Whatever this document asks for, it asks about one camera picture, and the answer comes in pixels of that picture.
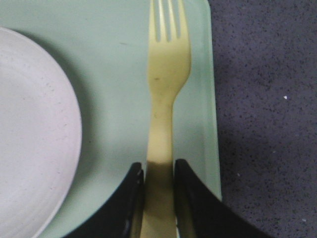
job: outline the yellow plastic fork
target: yellow plastic fork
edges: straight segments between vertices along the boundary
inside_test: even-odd
[[[173,1],[164,2],[167,2],[169,30],[163,0],[151,0],[150,5],[148,82],[152,110],[141,238],[176,238],[172,111],[190,73],[191,49],[183,0],[177,0],[179,24]]]

